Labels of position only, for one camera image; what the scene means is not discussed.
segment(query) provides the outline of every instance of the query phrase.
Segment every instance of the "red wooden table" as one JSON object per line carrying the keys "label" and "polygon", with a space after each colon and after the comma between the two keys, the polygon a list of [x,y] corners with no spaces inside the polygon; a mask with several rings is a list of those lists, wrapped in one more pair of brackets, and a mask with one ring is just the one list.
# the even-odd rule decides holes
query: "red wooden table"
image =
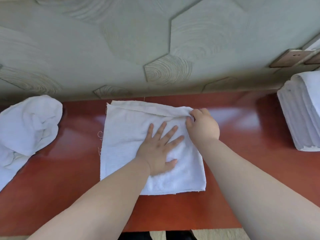
{"label": "red wooden table", "polygon": [[[0,192],[0,236],[29,235],[99,182],[99,152],[111,100],[65,102],[57,138]],[[320,153],[294,148],[275,94],[233,92],[146,97],[208,108],[236,153],[320,206]],[[140,196],[125,231],[236,228],[240,223],[205,165],[204,192]]]}

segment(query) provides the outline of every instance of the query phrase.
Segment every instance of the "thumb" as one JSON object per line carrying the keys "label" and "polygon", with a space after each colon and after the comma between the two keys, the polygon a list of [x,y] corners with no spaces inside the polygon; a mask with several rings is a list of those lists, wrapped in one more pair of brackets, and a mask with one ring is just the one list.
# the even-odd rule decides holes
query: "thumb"
{"label": "thumb", "polygon": [[168,161],[164,165],[164,171],[170,171],[174,168],[174,166],[177,164],[178,159],[173,159],[172,161]]}
{"label": "thumb", "polygon": [[190,129],[191,127],[192,127],[192,120],[191,120],[191,117],[188,116],[188,117],[186,118],[186,128],[187,128],[187,129]]}

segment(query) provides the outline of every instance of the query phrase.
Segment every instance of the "forearm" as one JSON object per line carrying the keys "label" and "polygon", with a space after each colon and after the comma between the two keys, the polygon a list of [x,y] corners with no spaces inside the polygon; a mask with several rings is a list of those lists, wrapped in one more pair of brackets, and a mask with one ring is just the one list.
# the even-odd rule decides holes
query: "forearm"
{"label": "forearm", "polygon": [[30,239],[117,239],[150,175],[135,158],[106,177]]}
{"label": "forearm", "polygon": [[197,145],[251,240],[320,239],[320,209],[217,139]]}

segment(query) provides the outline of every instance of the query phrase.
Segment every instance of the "wall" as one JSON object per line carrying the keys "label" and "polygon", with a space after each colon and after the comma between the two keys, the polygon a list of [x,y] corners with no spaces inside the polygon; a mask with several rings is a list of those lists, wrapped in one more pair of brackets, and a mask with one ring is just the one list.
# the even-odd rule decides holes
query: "wall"
{"label": "wall", "polygon": [[278,88],[268,65],[320,32],[320,0],[0,3],[0,100]]}

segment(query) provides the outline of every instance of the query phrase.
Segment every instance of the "folded towel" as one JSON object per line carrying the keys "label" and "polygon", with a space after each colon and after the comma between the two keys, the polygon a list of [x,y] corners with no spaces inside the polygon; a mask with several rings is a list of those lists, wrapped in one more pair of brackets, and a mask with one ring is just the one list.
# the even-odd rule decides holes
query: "folded towel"
{"label": "folded towel", "polygon": [[162,122],[167,126],[165,135],[174,125],[178,130],[170,141],[184,135],[185,139],[167,155],[167,162],[175,158],[174,169],[150,176],[141,195],[165,195],[189,191],[204,191],[206,176],[203,160],[187,133],[185,121],[190,107],[171,107],[140,101],[112,101],[107,104],[103,133],[100,179],[126,165],[136,156],[144,141],[148,127],[154,124],[155,134]]}
{"label": "folded towel", "polygon": [[55,139],[61,117],[62,104],[47,95],[0,113],[0,191],[36,151]]}
{"label": "folded towel", "polygon": [[295,74],[278,91],[295,147],[320,151],[320,71]]}

